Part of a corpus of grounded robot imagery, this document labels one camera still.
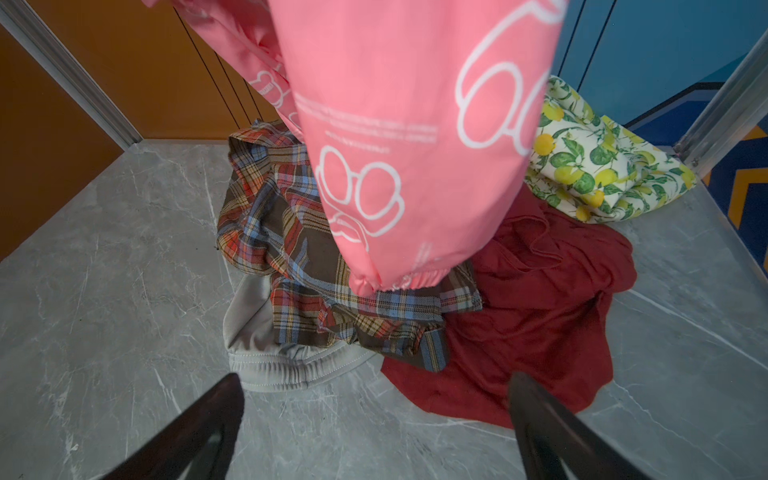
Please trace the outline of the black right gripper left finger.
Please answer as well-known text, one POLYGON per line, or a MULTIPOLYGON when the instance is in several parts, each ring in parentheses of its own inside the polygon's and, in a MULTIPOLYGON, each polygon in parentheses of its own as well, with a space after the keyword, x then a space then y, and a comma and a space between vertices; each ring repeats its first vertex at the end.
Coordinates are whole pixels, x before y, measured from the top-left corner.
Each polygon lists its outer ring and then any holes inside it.
POLYGON ((240 378, 229 373, 105 477, 224 479, 243 414, 240 378))

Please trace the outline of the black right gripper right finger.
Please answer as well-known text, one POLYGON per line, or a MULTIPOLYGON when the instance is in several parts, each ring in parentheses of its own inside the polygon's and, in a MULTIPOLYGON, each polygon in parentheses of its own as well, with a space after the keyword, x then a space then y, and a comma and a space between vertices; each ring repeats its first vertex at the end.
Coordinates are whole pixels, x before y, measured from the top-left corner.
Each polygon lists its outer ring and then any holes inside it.
POLYGON ((648 477, 528 374, 512 375, 508 400, 528 479, 648 477))

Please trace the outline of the pink cloth with white print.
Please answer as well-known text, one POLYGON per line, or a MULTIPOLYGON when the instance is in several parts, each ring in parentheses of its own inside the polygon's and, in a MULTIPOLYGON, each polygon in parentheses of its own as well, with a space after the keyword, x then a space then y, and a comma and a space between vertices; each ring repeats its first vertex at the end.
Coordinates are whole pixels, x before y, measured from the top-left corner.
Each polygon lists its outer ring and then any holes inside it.
POLYGON ((178 1, 305 144, 358 295, 437 285, 523 184, 564 1, 178 1))

